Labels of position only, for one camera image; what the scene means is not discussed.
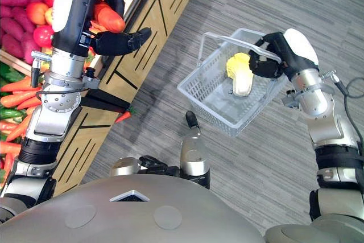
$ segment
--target floor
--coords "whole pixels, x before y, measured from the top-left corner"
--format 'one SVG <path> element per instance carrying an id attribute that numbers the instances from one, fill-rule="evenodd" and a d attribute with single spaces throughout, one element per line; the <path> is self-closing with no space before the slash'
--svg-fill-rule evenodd
<path id="1" fill-rule="evenodd" d="M 364 75 L 364 0 L 190 0 L 133 101 L 137 114 L 113 126 L 83 182 L 107 177 L 124 156 L 149 154 L 178 165 L 191 105 L 177 84 L 196 66 L 203 33 L 230 35 L 240 27 L 265 33 L 296 28 L 312 43 L 321 71 L 336 69 L 345 84 Z M 309 193 L 317 188 L 307 127 L 298 111 L 282 105 L 284 94 L 236 138 L 200 118 L 211 191 L 262 233 L 278 224 L 309 224 Z M 334 99 L 343 113 L 343 96 L 337 92 Z M 364 133 L 363 99 L 350 100 L 349 108 Z"/>

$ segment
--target basket handle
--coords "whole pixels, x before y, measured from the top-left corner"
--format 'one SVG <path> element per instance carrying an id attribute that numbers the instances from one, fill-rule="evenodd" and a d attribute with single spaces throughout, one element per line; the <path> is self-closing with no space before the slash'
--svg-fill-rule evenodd
<path id="1" fill-rule="evenodd" d="M 204 51 L 204 44 L 205 44 L 206 37 L 212 38 L 219 46 L 221 46 L 222 42 L 229 42 L 231 44 L 235 44 L 237 46 L 241 46 L 241 47 L 253 50 L 258 55 L 262 55 L 266 58 L 276 60 L 278 63 L 281 62 L 281 59 L 277 54 L 270 52 L 270 51 L 266 51 L 254 44 L 244 42 L 244 41 L 232 38 L 232 37 L 214 34 L 213 32 L 206 32 L 202 35 L 202 38 L 201 38 L 200 50 L 198 51 L 198 58 L 197 58 L 197 67 L 199 67 L 202 64 L 201 59 L 202 59 L 202 53 Z"/>

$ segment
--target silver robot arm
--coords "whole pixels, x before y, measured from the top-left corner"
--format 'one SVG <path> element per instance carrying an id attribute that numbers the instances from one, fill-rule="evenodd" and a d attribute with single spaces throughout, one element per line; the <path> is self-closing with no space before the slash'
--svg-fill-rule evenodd
<path id="1" fill-rule="evenodd" d="M 268 42 L 268 50 L 282 62 L 260 61 L 251 52 L 250 68 L 263 77 L 286 74 L 294 90 L 287 92 L 284 105 L 298 108 L 304 116 L 318 165 L 320 189 L 310 194 L 313 223 L 281 225 L 266 232 L 266 241 L 275 242 L 359 242 L 364 238 L 363 157 L 355 132 L 346 119 L 334 111 L 334 90 L 324 83 L 330 77 L 345 94 L 335 72 L 319 74 L 318 59 L 307 38 L 294 29 L 268 34 L 257 42 Z"/>
<path id="2" fill-rule="evenodd" d="M 121 17 L 123 0 L 105 0 Z M 133 34 L 89 32 L 96 0 L 55 0 L 52 37 L 53 54 L 32 52 L 31 85 L 38 85 L 42 60 L 50 63 L 44 73 L 42 105 L 31 117 L 20 154 L 15 158 L 0 197 L 0 222 L 50 199 L 56 180 L 57 153 L 72 115 L 81 102 L 80 92 L 97 89 L 100 80 L 84 62 L 92 46 L 99 55 L 124 55 L 140 48 L 151 35 L 149 28 Z"/>

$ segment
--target white plastic basket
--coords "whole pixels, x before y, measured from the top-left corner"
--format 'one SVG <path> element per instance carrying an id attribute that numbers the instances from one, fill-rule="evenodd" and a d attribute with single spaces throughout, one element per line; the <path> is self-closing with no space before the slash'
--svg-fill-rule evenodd
<path id="1" fill-rule="evenodd" d="M 247 97 L 232 94 L 233 81 L 226 74 L 226 62 L 234 54 L 254 50 L 261 56 L 280 62 L 274 53 L 254 45 L 262 36 L 264 34 L 261 32 L 245 28 L 238 29 L 230 37 L 205 33 L 201 39 L 197 68 L 177 87 L 191 101 L 196 114 L 231 137 L 237 136 L 288 81 L 285 75 L 278 79 L 254 75 L 253 86 Z M 223 43 L 201 62 L 206 37 Z"/>

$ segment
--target black cable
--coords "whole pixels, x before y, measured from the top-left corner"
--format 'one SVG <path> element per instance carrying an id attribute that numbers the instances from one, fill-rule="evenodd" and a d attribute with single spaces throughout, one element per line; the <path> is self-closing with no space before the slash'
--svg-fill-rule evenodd
<path id="1" fill-rule="evenodd" d="M 364 81 L 364 77 L 356 77 L 356 78 L 353 78 L 349 83 L 348 85 L 346 86 L 346 89 L 348 90 L 348 93 L 344 95 L 344 108 L 345 108 L 345 112 L 346 112 L 346 115 L 351 123 L 351 125 L 353 126 L 353 128 L 355 129 L 355 131 L 357 132 L 358 136 L 359 136 L 359 140 L 360 140 L 360 146 L 361 146 L 361 149 L 360 151 L 363 151 L 364 150 L 364 141 L 363 141 L 363 136 L 360 134 L 360 131 L 359 131 L 359 128 L 357 127 L 357 125 L 355 124 L 355 122 L 353 121 L 350 113 L 349 113 L 349 108 L 348 108 L 348 98 L 354 98 L 354 99 L 359 99 L 359 98 L 362 98 L 364 97 L 364 92 L 363 94 L 360 94 L 360 95 L 357 95 L 357 96 L 354 96 L 354 95 L 351 95 L 350 92 L 349 92 L 349 88 L 350 86 L 357 80 L 363 80 Z"/>
<path id="2" fill-rule="evenodd" d="M 88 90 L 87 88 L 81 89 L 71 89 L 67 91 L 38 91 L 35 93 L 35 96 L 41 101 L 40 94 L 68 94 L 68 93 L 75 93 L 75 92 L 82 92 Z"/>

